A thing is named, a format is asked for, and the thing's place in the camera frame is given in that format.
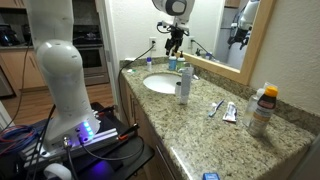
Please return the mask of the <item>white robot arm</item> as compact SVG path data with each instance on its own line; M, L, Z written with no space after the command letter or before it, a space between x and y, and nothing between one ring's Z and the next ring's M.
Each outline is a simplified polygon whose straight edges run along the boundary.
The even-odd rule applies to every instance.
M74 146L90 141L100 129L87 95L83 61L73 45L72 0L27 0L25 3L38 65L58 115L48 124L44 149L62 146L64 136Z

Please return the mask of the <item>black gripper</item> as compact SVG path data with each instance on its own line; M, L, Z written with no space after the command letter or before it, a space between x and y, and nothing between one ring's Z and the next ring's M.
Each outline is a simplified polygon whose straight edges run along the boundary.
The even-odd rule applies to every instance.
M165 45L167 56L169 56L169 53L170 53L172 47L176 47L175 53L178 53L181 51L180 47L181 47L181 44L183 41L183 34L184 34L184 31L181 29L173 28L170 30L171 37L167 39L166 45Z

